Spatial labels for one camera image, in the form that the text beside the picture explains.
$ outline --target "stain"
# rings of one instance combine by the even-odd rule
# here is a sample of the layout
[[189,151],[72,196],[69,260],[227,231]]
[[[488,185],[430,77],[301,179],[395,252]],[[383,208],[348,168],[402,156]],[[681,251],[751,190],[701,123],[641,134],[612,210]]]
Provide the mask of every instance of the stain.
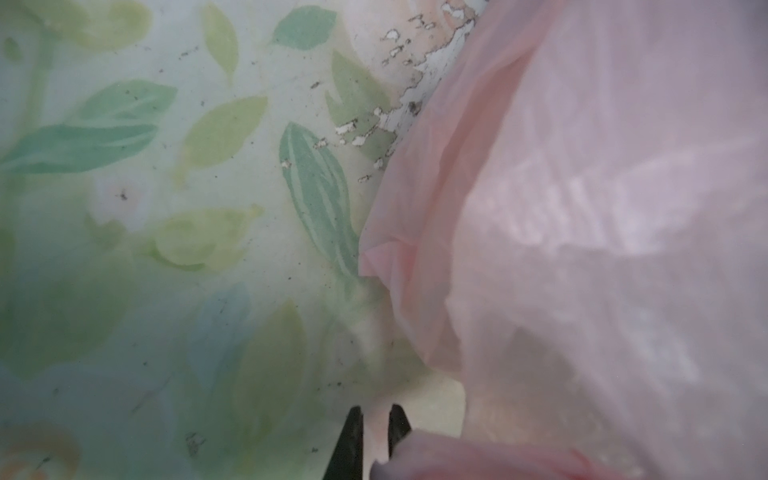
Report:
[[422,102],[421,101],[410,101],[408,102],[408,111],[411,112],[414,116],[418,115],[419,112],[422,110]]
[[187,451],[191,458],[196,458],[197,453],[200,451],[200,447],[205,443],[206,439],[202,435],[198,435],[197,432],[187,433],[184,437],[184,441],[187,443]]
[[382,40],[397,41],[398,38],[400,38],[400,32],[393,28],[392,30],[386,32],[386,35],[384,35],[384,38],[382,38]]
[[133,415],[136,412],[138,412],[139,410],[141,410],[141,407],[143,407],[145,403],[149,402],[155,396],[157,396],[157,394],[159,394],[160,392],[165,390],[165,388],[168,386],[168,384],[170,383],[170,381],[171,381],[171,379],[173,377],[174,377],[173,374],[169,375],[168,378],[165,379],[165,382],[163,382],[163,385],[161,385],[159,388],[157,388],[155,390],[150,390],[149,392],[145,393],[144,396],[142,396],[141,399],[139,399],[139,401],[136,404],[136,406],[131,409],[130,414]]
[[43,465],[45,465],[46,463],[48,463],[48,462],[50,462],[50,461],[51,461],[51,457],[50,457],[50,456],[48,456],[48,457],[45,457],[44,459],[42,459],[42,460],[40,461],[40,463],[38,463],[38,466],[37,466],[37,467],[35,467],[35,470],[39,470],[39,469],[40,469],[40,468],[41,468]]

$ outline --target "black object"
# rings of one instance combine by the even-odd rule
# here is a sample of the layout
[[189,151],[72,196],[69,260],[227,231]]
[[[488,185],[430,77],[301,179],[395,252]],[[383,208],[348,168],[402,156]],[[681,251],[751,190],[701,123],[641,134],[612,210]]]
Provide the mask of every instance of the black object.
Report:
[[400,405],[393,405],[392,409],[389,410],[389,426],[386,432],[390,458],[400,440],[403,440],[410,432],[411,424],[406,417],[406,411]]
[[[387,428],[390,457],[395,446],[410,432],[406,412],[400,405],[393,405]],[[358,406],[352,407],[346,416],[323,480],[362,480],[362,410]]]

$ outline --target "pink plastic bag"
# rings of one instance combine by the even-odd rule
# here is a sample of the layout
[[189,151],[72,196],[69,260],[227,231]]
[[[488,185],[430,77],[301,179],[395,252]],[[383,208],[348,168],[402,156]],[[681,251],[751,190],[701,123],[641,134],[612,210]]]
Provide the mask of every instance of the pink plastic bag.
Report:
[[600,457],[605,415],[646,471],[766,477],[767,18],[489,4],[360,239],[417,352],[464,383],[464,437]]
[[622,480],[576,451],[467,442],[413,432],[371,480]]

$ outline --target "peeling paint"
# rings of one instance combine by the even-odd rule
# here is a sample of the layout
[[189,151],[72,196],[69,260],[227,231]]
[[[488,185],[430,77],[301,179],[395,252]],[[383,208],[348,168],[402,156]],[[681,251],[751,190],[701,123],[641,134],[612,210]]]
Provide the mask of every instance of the peeling paint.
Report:
[[350,131],[353,131],[357,128],[357,119],[354,119],[350,121],[349,123],[345,123],[344,125],[340,125],[336,127],[336,134],[337,135],[344,135],[349,133]]
[[374,110],[373,113],[379,117],[378,127],[396,134],[396,140],[392,143],[387,155],[392,154],[404,134],[410,129],[416,115],[422,110],[422,106],[426,104],[440,80],[453,65],[466,42],[467,35],[474,26],[474,20],[467,21],[454,31],[453,37],[447,45],[429,52],[423,62],[413,66],[414,70],[422,73],[422,77],[412,87],[406,89],[400,97],[398,108],[386,113],[378,108]]
[[442,4],[442,10],[444,12],[448,12],[453,18],[464,18],[464,9],[463,8],[453,8],[451,4],[448,2]]

